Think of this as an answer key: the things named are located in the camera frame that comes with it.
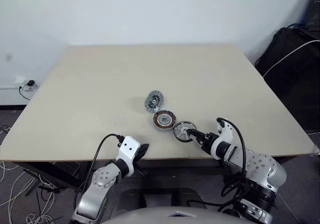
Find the white wall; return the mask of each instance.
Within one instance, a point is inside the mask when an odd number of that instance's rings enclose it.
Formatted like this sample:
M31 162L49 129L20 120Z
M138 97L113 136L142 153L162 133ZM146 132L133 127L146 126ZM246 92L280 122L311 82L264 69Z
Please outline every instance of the white wall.
M300 21L308 3L0 0L0 88L11 87L16 78L42 82L70 44L228 42L253 62L277 29ZM17 90L0 90L0 105L23 103Z

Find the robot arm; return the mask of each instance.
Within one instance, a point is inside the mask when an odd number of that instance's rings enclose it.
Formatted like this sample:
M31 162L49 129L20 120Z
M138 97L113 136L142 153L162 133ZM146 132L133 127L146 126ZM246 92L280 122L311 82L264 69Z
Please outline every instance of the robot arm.
M204 134L195 129L187 130L190 138L196 140L201 149L216 160L222 160L226 165L236 171L242 172L243 152L242 147L232 144L232 129L230 122L217 119L219 135ZM246 194L237 202L233 209L236 215L256 223L269 224L272 221L271 207L277 195L278 188L286 181L286 171L271 156L254 153L245 149L245 183Z
M115 162L99 168L93 174L91 184L74 210L71 222L99 223L115 185L133 174L135 162L144 156L148 146L144 144L140 147L140 143L131 136L125 137Z

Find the power outlet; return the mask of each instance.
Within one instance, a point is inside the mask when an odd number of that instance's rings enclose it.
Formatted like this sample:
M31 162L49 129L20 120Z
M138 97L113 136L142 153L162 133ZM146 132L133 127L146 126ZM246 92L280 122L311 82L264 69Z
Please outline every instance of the power outlet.
M23 91L31 90L33 87L39 87L39 84L38 84L37 81L34 81L35 84L34 84L33 86L28 86L28 85L26 85L28 82L29 82L29 80L26 80L26 79L21 80L21 79L20 79L20 80L16 80L13 85L14 85L17 89L18 89L20 86L21 86L21 87L24 87L24 88L23 88Z

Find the wooden table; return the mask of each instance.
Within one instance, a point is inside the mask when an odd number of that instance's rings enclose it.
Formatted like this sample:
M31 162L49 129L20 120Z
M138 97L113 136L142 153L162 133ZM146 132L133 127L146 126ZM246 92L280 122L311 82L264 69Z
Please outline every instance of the wooden table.
M153 126L144 108L159 90L163 109L201 132L216 133L216 118L240 129L247 148L273 156L318 152L313 142L232 45L73 46L68 48L0 146L11 161L92 160L109 133L149 143L146 159L211 158ZM240 143L234 133L234 142ZM98 159L114 159L106 141Z

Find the metal disc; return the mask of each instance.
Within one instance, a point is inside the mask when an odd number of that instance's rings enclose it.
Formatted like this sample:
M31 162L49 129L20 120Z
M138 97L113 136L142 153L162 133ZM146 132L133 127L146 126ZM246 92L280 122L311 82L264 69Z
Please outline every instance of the metal disc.
M164 95L158 91L151 91L144 102L144 107L151 113L156 113L159 111L160 106L164 103Z
M153 122L155 126L161 131L171 130L176 122L175 115L168 110L161 110L154 114Z
M188 136L187 130L197 129L194 124L189 121L181 121L177 123L173 129L175 137L181 142L190 142L192 139Z

